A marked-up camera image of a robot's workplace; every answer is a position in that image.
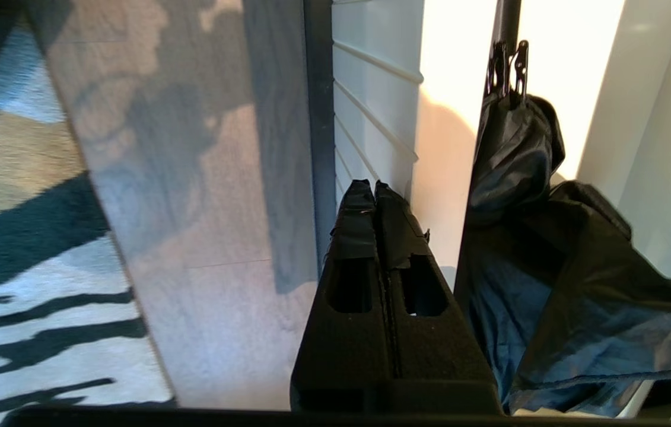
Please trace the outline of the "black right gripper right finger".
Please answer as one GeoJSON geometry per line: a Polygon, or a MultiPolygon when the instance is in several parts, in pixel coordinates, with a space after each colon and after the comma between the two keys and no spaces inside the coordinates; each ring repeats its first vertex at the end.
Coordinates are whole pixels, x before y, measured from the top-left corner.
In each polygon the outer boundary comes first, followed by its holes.
{"type": "Polygon", "coordinates": [[[379,391],[382,409],[501,415],[489,364],[408,202],[384,182],[375,198],[395,370],[379,391]]]}

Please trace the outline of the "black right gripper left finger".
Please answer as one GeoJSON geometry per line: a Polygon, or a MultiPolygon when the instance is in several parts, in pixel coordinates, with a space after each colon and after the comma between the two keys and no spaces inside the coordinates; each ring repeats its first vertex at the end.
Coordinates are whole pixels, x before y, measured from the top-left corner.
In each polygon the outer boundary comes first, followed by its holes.
{"type": "Polygon", "coordinates": [[[347,187],[294,370],[295,412],[387,413],[394,376],[368,180],[347,187]]]}

